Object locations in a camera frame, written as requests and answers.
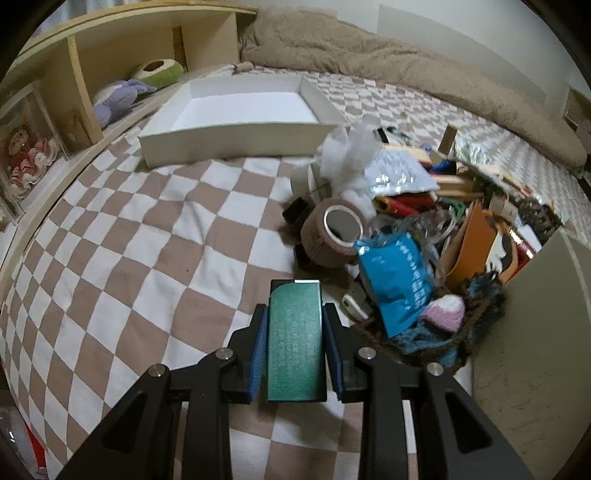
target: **green round cushion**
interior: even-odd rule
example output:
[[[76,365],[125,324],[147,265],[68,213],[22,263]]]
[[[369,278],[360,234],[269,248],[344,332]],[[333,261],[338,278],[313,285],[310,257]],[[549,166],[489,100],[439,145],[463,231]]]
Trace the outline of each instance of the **green round cushion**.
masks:
[[[162,59],[143,63],[131,77],[160,90],[178,82],[182,74],[183,67],[179,62],[172,59]]]

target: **stuffed animal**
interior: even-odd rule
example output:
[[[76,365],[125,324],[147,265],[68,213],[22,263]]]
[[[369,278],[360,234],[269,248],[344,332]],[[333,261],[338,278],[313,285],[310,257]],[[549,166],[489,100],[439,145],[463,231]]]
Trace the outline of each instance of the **stuffed animal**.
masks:
[[[182,74],[183,67],[179,62],[172,59],[162,59],[139,65],[131,77],[160,90],[178,82]]]
[[[139,95],[155,91],[155,87],[136,79],[117,80],[104,86],[93,98],[93,110],[99,126],[102,129],[117,120],[134,104]]]

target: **doll in red dress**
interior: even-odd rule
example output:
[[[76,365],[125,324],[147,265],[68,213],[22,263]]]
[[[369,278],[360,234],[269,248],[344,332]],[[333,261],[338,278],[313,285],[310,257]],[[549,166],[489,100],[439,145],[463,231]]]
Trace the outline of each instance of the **doll in red dress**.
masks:
[[[38,139],[28,127],[21,125],[12,131],[7,145],[10,183],[18,196],[31,189],[55,159],[51,141]]]

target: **beige and white checkered pattern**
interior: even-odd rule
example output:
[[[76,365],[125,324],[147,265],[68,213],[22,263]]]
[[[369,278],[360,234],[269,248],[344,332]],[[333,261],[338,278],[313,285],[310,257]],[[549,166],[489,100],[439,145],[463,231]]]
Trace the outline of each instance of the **beige and white checkered pattern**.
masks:
[[[295,72],[256,67],[250,74],[293,73],[314,83],[351,123],[374,117],[383,126],[395,125],[421,143],[439,145],[447,124],[458,136],[486,148],[491,165],[531,186],[544,203],[554,202],[557,213],[571,219],[578,235],[591,242],[591,203],[577,179],[534,147],[497,124],[462,108],[407,87],[340,74]]]
[[[512,137],[423,94],[307,75],[352,121],[364,113],[387,125],[400,119],[402,129],[407,122],[436,143],[449,121],[464,118],[493,143]],[[57,202],[15,269],[0,314],[0,357],[23,416],[46,447],[52,478],[151,364],[197,362],[249,323],[273,278],[293,276],[293,238],[281,211],[299,161],[242,158],[146,171],[142,124]],[[538,155],[531,147],[514,153]],[[566,172],[543,165],[552,179],[532,186],[558,184],[550,189],[554,201],[584,214],[577,228],[591,235],[579,186],[570,189]],[[333,280],[326,301],[348,284]],[[361,406],[344,406],[333,393],[324,404],[232,406],[230,426],[236,479],[356,478]]]

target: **brown tape roll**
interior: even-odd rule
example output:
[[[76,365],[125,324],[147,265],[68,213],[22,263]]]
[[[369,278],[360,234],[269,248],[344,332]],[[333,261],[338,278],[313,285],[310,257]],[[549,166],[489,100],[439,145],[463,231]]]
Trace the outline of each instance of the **brown tape roll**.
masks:
[[[301,243],[310,259],[325,268],[339,268],[357,257],[353,243],[367,231],[363,215],[346,200],[320,202],[304,222]]]

